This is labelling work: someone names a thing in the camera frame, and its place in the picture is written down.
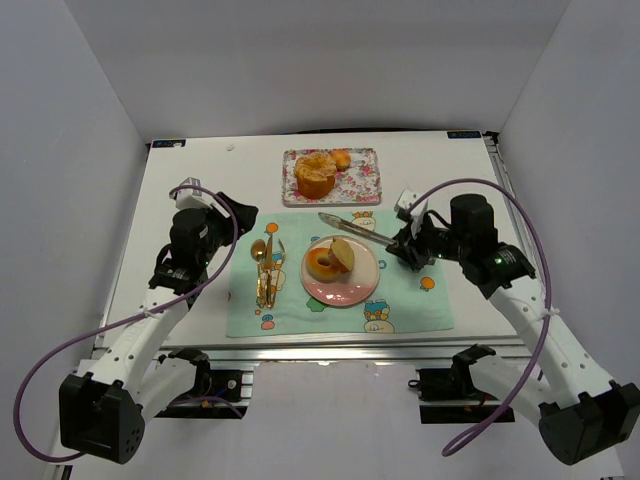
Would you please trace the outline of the sliced herb bread piece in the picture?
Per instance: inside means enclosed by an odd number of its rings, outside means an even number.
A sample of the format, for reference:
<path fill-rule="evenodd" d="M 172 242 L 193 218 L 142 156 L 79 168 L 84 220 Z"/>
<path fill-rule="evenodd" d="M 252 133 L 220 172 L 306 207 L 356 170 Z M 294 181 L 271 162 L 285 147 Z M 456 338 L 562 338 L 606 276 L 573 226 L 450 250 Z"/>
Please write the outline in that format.
<path fill-rule="evenodd" d="M 342 238 L 334 237 L 328 253 L 330 265 L 341 273 L 350 273 L 355 264 L 355 253 L 350 244 Z"/>

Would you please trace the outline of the metal serving tongs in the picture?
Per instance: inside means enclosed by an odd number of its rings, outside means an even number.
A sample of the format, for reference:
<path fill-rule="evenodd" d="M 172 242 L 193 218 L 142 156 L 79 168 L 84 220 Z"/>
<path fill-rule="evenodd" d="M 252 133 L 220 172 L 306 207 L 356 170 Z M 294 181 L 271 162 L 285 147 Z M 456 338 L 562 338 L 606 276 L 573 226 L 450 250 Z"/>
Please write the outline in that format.
<path fill-rule="evenodd" d="M 356 225 L 353 222 L 346 221 L 337 215 L 319 212 L 318 217 L 323 223 L 335 229 L 354 234 L 384 247 L 396 244 L 396 241 L 392 238 L 379 234 L 375 231 L 365 229 L 364 227 Z"/>

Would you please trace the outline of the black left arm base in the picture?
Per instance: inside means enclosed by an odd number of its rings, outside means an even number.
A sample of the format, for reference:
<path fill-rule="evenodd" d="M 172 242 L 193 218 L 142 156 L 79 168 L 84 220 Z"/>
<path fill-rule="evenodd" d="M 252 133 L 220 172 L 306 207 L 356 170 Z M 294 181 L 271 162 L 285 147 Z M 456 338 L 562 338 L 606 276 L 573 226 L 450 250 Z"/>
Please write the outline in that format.
<path fill-rule="evenodd" d="M 162 353 L 140 390 L 145 418 L 240 419 L 248 410 L 244 375 L 239 368 L 214 365 L 195 348 Z"/>

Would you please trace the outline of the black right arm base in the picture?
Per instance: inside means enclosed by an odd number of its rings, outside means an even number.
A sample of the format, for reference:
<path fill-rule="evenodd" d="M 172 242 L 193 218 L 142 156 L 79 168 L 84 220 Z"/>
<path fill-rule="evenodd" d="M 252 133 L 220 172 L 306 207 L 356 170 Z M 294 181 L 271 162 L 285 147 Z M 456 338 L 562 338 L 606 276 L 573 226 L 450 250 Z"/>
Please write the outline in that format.
<path fill-rule="evenodd" d="M 473 345 L 456 354 L 448 368 L 422 368 L 407 386 L 419 399 L 423 425 L 476 425 L 498 410 L 496 397 L 478 390 L 472 383 L 469 367 L 496 352 L 485 345 Z"/>

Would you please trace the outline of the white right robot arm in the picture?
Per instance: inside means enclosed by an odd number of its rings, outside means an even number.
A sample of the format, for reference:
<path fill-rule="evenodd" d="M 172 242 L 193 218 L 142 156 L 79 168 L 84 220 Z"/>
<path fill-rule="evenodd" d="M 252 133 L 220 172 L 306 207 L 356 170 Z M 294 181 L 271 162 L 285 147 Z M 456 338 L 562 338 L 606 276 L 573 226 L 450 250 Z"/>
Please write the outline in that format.
<path fill-rule="evenodd" d="M 505 399 L 520 389 L 512 407 L 538 427 L 544 444 L 565 465 L 577 464 L 626 441 L 639 419 L 639 389 L 622 385 L 600 367 L 569 330 L 557 310 L 546 305 L 543 283 L 526 256 L 499 240 L 494 210 L 479 194 L 450 202 L 450 223 L 438 228 L 404 190 L 394 210 L 404 227 L 389 253 L 421 269 L 437 260 L 458 263 L 464 277 L 511 324 L 541 368 L 546 381 L 519 379 L 493 350 L 473 346 L 453 358 L 455 381 Z"/>

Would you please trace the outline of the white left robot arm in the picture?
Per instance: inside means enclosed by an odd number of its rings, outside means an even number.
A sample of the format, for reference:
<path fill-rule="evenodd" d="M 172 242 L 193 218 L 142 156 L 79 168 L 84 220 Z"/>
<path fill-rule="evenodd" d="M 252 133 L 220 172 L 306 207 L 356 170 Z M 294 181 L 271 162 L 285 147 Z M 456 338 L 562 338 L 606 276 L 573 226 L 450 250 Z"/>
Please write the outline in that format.
<path fill-rule="evenodd" d="M 189 313 L 209 276 L 216 252 L 233 249 L 255 225 L 258 208 L 219 192 L 178 188 L 169 242 L 156 258 L 137 320 L 125 325 L 107 351 L 83 375 L 71 374 L 59 389 L 61 444 L 118 464 L 137 452 L 147 425 L 182 395 L 201 395 L 209 359 L 197 349 L 170 353 L 149 368 L 171 331 Z"/>

